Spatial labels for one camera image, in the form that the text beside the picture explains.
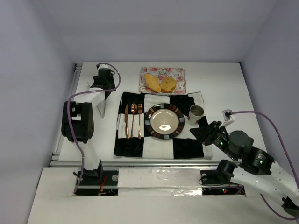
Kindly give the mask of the silver metal tongs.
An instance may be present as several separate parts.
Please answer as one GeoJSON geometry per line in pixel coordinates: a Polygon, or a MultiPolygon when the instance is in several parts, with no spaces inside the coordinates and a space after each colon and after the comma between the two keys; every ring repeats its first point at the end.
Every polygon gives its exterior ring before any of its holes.
{"type": "Polygon", "coordinates": [[[97,92],[97,90],[102,90],[98,87],[92,87],[92,84],[88,82],[89,90],[91,93],[87,95],[88,101],[92,103],[93,108],[97,108],[102,118],[105,117],[106,110],[106,93],[104,91],[97,92]]]}

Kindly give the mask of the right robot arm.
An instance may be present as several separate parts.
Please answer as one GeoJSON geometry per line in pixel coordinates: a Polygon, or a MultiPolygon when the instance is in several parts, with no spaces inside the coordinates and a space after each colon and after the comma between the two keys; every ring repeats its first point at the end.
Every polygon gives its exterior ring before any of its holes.
{"type": "Polygon", "coordinates": [[[230,160],[221,160],[215,170],[202,171],[200,184],[206,187],[239,184],[252,188],[265,198],[270,197],[291,215],[299,218],[299,186],[275,159],[253,145],[254,140],[243,131],[227,133],[221,122],[190,132],[203,145],[214,145],[230,160]]]}

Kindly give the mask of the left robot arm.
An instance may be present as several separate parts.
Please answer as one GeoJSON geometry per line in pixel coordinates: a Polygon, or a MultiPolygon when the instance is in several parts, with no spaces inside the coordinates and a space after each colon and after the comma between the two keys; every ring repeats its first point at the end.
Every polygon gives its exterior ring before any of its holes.
{"type": "Polygon", "coordinates": [[[115,84],[114,75],[120,73],[103,63],[97,65],[97,72],[89,89],[71,95],[63,106],[61,133],[81,154],[81,169],[75,173],[76,187],[103,182],[102,163],[91,140],[95,130],[93,110],[97,107],[100,115],[105,116],[106,99],[120,85],[120,82],[115,84]]]}

